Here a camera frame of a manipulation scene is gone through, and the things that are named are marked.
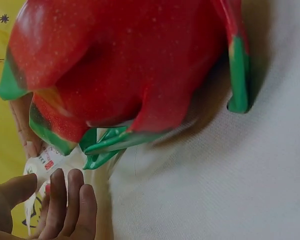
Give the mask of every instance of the finger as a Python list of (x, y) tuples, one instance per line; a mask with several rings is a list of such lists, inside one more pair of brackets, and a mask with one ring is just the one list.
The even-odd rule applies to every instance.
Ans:
[(11, 210), (35, 193), (37, 182), (37, 176), (32, 173), (14, 177), (0, 185), (0, 191), (8, 202)]
[(96, 236), (97, 201), (94, 189), (85, 184), (80, 189), (80, 213), (72, 239), (94, 240)]
[(68, 208), (60, 233), (62, 236), (70, 237), (76, 228), (80, 209), (80, 188), (84, 183), (84, 175), (79, 169), (72, 169), (68, 173)]
[(48, 210), (49, 210), (49, 203), (50, 203), (50, 194), (47, 192), (42, 200), (42, 207), (40, 210), (40, 220), (35, 228), (35, 233), (31, 235), (29, 239), (38, 239), (42, 231), (44, 230), (46, 223), (47, 223), (47, 217), (48, 217)]
[(31, 157), (36, 157), (41, 150), (42, 140), (31, 130), (29, 126), (29, 111), (32, 102), (32, 93), (10, 101), (11, 112), (14, 117), (19, 138)]
[(50, 203), (46, 225), (40, 234), (40, 239), (54, 239), (64, 226), (67, 213), (67, 190), (65, 175), (62, 169), (57, 169), (50, 177)]

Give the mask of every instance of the red label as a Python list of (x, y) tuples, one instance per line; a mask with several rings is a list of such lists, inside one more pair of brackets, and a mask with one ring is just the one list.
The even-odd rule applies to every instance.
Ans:
[(54, 162), (50, 160), (46, 165), (44, 165), (45, 170), (49, 170), (54, 165)]

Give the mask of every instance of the white cloth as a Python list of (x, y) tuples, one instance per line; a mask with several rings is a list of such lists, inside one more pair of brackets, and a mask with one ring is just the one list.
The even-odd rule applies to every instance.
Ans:
[(115, 239), (300, 240), (300, 0), (243, 0), (243, 12), (263, 81), (253, 108), (228, 112), (227, 92), (206, 127), (127, 150), (110, 179)]

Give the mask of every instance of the human hand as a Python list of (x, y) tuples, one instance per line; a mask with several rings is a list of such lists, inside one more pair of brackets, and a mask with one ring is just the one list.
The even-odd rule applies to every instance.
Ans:
[[(20, 240), (12, 231), (11, 209), (28, 199), (37, 187), (36, 175), (13, 178), (0, 185), (0, 240)], [(42, 201), (40, 221), (30, 239), (94, 240), (96, 235), (97, 203), (94, 190), (84, 184), (80, 170), (68, 174), (67, 190), (64, 173), (56, 170), (50, 177), (50, 193)]]
[(37, 157), (41, 150), (42, 140), (29, 126), (29, 110), (33, 94), (28, 93), (9, 102), (16, 129), (24, 148), (26, 159)]

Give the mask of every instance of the yellow fabric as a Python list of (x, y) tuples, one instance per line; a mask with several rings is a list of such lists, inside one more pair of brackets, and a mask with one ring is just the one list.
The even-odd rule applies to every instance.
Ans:
[[(24, 1), (0, 0), (0, 77), (9, 34)], [(25, 162), (25, 154), (19, 142), (8, 103), (0, 99), (0, 183), (14, 176), (22, 175)], [(19, 237), (27, 236), (27, 227), (22, 224), (25, 219), (22, 204), (12, 211), (12, 217), (13, 234)]]

